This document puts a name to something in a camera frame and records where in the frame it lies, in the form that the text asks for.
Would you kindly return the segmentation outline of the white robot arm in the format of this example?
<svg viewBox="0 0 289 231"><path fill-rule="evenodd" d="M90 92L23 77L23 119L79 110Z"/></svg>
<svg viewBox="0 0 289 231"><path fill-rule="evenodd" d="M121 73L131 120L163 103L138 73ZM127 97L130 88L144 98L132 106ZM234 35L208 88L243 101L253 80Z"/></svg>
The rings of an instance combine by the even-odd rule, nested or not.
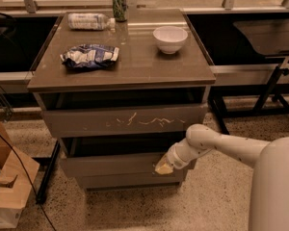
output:
<svg viewBox="0 0 289 231"><path fill-rule="evenodd" d="M249 231L289 231L289 137L261 141L190 126L155 166L161 175L217 150L253 169Z"/></svg>

